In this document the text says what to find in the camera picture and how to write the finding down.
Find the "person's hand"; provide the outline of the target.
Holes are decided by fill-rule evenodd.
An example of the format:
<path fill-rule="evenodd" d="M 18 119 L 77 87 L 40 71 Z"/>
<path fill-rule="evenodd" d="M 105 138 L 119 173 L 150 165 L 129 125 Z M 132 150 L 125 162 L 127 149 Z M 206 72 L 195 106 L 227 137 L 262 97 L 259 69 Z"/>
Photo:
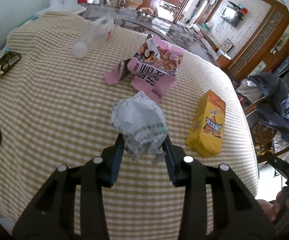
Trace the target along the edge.
<path fill-rule="evenodd" d="M 268 216 L 269 220 L 273 222 L 284 207 L 289 211 L 289 187 L 284 186 L 282 188 L 277 194 L 274 204 L 262 199 L 258 199 L 257 202 L 262 207 L 262 210 Z"/>

